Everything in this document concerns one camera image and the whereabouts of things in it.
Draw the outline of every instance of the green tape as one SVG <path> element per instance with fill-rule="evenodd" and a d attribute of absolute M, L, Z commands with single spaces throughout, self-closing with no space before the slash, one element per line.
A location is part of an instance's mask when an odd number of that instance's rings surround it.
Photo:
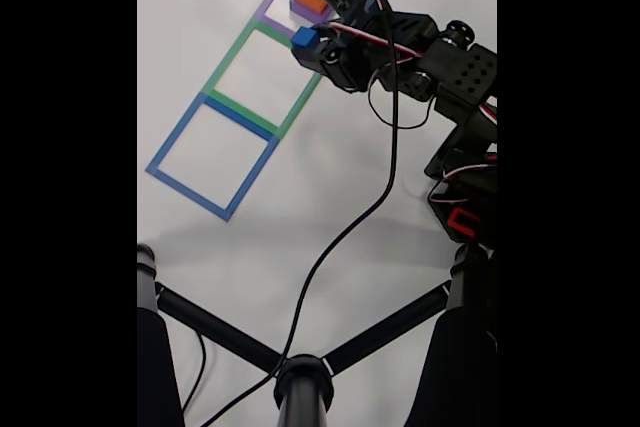
<path fill-rule="evenodd" d="M 226 55 L 222 59 L 222 62 L 218 64 L 218 67 L 216 67 L 216 70 L 213 71 L 213 74 L 211 74 L 211 77 L 209 77 L 209 80 L 207 80 L 207 82 L 204 84 L 204 87 L 202 87 L 201 92 L 211 96 L 210 92 L 216 86 L 216 84 L 224 74 L 224 71 L 227 70 L 231 62 L 233 62 L 233 59 L 238 54 L 238 52 L 240 51 L 244 43 L 247 41 L 247 39 L 251 35 L 251 32 L 253 32 L 253 29 L 256 28 L 257 24 L 258 24 L 257 20 L 251 19 L 247 23 L 247 25 L 244 27 L 244 29 L 242 29 L 242 32 L 240 32 L 240 35 L 238 36 L 238 38 L 235 40 L 231 48 L 227 51 Z"/>
<path fill-rule="evenodd" d="M 289 114 L 287 114 L 287 117 L 284 119 L 284 122 L 282 122 L 282 125 L 280 125 L 278 130 L 275 132 L 274 135 L 276 137 L 278 137 L 279 139 L 282 139 L 284 137 L 284 135 L 289 130 L 289 127 L 291 127 L 291 124 L 293 124 L 293 121 L 296 120 L 296 117 L 302 110 L 302 107 L 304 107 L 304 104 L 306 104 L 307 100 L 309 100 L 309 96 L 314 91 L 314 89 L 318 85 L 318 82 L 320 82 L 321 78 L 322 78 L 321 74 L 318 74 L 318 73 L 313 74 L 313 76 L 311 77 L 311 80 L 307 83 L 306 87 L 300 94 L 300 97 L 298 97 L 298 100 L 296 100 L 296 103 L 293 104 L 293 108 L 289 111 Z"/>
<path fill-rule="evenodd" d="M 218 64 L 218 66 L 216 67 L 216 70 L 213 71 L 213 74 L 211 74 L 211 77 L 209 77 L 209 80 L 207 80 L 207 82 L 204 84 L 204 87 L 202 88 L 202 93 L 208 95 L 212 99 L 217 100 L 221 104 L 226 105 L 231 110 L 242 115 L 243 117 L 250 120 L 254 124 L 259 125 L 263 129 L 265 129 L 267 132 L 274 134 L 279 139 L 282 139 L 284 135 L 287 133 L 287 131 L 289 130 L 289 127 L 291 127 L 291 124 L 293 123 L 293 121 L 296 119 L 296 117 L 302 110 L 302 107 L 304 106 L 304 104 L 309 99 L 309 96 L 318 85 L 318 82 L 320 82 L 322 75 L 317 73 L 313 74 L 313 76 L 311 77 L 311 80 L 309 80 L 304 90 L 296 100 L 295 104 L 293 104 L 293 107 L 287 114 L 287 117 L 284 119 L 280 127 L 275 126 L 268 120 L 259 116 L 255 112 L 247 109 L 246 107 L 239 104 L 232 98 L 227 97 L 223 93 L 215 90 L 216 84 L 218 83 L 220 78 L 224 75 L 227 68 L 229 68 L 229 65 L 231 65 L 231 62 L 233 62 L 233 59 L 236 57 L 240 49 L 244 46 L 247 39 L 251 35 L 251 32 L 253 32 L 254 29 L 258 30 L 259 32 L 262 32 L 266 36 L 282 44 L 288 49 L 291 48 L 291 40 L 289 40 L 289 38 L 286 35 L 278 32 L 277 30 L 273 29 L 269 25 L 263 24 L 259 20 L 256 20 L 256 19 L 250 20 L 247 23 L 247 25 L 244 27 L 242 32 L 240 32 L 240 35 L 235 40 L 233 45 L 229 48 L 224 58 L 220 62 L 220 64 Z"/>
<path fill-rule="evenodd" d="M 280 42 L 286 48 L 291 48 L 291 41 L 289 40 L 289 37 L 284 35 L 282 32 L 278 32 L 276 29 L 270 27 L 269 25 L 258 22 L 258 25 L 256 25 L 256 30 L 259 30 L 273 40 Z"/>
<path fill-rule="evenodd" d="M 266 130 L 270 134 L 275 134 L 277 132 L 278 127 L 273 125 L 271 122 L 269 122 L 268 120 L 260 117 L 258 114 L 256 114 L 255 112 L 252 112 L 251 110 L 247 109 L 246 107 L 240 105 L 235 100 L 227 97 L 224 94 L 221 94 L 217 90 L 212 90 L 211 92 L 207 93 L 207 95 L 209 97 L 211 97 L 212 99 L 217 100 L 222 105 L 225 105 L 225 106 L 229 107 L 231 110 L 233 110 L 236 113 L 240 114 L 244 118 L 250 120 L 254 124 L 258 124 L 260 127 L 262 127 L 264 130 Z"/>

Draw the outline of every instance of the blue square outline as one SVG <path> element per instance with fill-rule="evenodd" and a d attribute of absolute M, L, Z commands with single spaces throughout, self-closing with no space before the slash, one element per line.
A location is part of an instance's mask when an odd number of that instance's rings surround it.
<path fill-rule="evenodd" d="M 169 150 L 171 150 L 171 147 L 173 147 L 173 144 L 176 142 L 176 140 L 178 140 L 178 137 L 180 137 L 180 134 L 182 134 L 182 132 L 184 131 L 186 126 L 189 124 L 189 122 L 191 121 L 191 119 L 193 118 L 193 116 L 195 115 L 195 113 L 197 112 L 197 110 L 200 108 L 202 104 L 206 104 L 216 112 L 224 115 L 225 117 L 234 121 L 238 125 L 247 129 L 251 133 L 267 141 L 267 146 L 262 151 L 262 154 L 260 154 L 260 157 L 254 164 L 254 166 L 251 168 L 251 170 L 247 174 L 247 177 L 244 179 L 244 181 L 238 188 L 238 191 L 235 193 L 235 195 L 233 196 L 233 198 L 229 202 L 229 205 L 226 208 L 220 207 L 218 204 L 198 194 L 194 190 L 184 185 L 182 182 L 174 179 L 167 173 L 160 170 L 160 167 L 159 167 L 162 160 L 169 153 Z M 228 222 L 231 216 L 233 215 L 233 213 L 238 208 L 238 205 L 240 205 L 240 202 L 242 201 L 244 196 L 249 191 L 249 188 L 258 177 L 258 174 L 260 173 L 262 168 L 265 166 L 265 164 L 269 160 L 269 157 L 271 157 L 271 154 L 273 153 L 273 151 L 275 150 L 279 142 L 280 142 L 280 139 L 277 136 L 271 134 L 270 132 L 263 129 L 259 125 L 254 124 L 253 122 L 241 116 L 240 114 L 236 113 L 234 110 L 230 109 L 226 105 L 218 102 L 215 99 L 212 99 L 207 94 L 200 92 L 198 93 L 198 95 L 196 95 L 195 99 L 193 99 L 193 102 L 191 102 L 191 105 L 189 105 L 189 108 L 182 115 L 182 117 L 180 118 L 176 126 L 173 128 L 173 130 L 171 131 L 167 139 L 163 142 L 162 146 L 160 147 L 156 155 L 153 156 L 153 159 L 151 159 L 151 162 L 149 162 L 149 165 L 145 169 L 145 172 L 153 175 L 156 179 L 168 185 L 175 191 L 181 193 L 182 195 L 192 200 L 196 204 L 200 205 L 201 207 L 205 208 L 212 214 L 217 215 L 225 222 Z"/>

